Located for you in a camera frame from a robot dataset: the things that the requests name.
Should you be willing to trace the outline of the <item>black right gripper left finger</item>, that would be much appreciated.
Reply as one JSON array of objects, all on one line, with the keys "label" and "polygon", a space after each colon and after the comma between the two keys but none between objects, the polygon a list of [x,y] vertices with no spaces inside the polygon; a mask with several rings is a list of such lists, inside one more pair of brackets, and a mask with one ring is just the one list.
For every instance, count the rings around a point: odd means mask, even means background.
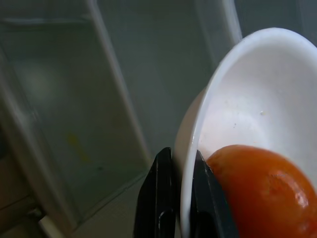
[{"label": "black right gripper left finger", "polygon": [[165,147],[156,155],[140,188],[133,237],[173,238],[175,198],[175,169],[171,148]]}]

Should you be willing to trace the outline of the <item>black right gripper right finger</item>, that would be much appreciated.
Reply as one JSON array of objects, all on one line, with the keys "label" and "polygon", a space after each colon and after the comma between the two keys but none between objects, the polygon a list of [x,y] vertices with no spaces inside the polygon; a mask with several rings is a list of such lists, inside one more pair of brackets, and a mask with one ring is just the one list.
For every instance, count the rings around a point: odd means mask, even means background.
[{"label": "black right gripper right finger", "polygon": [[221,185],[200,151],[194,165],[190,227],[192,238],[239,237]]}]

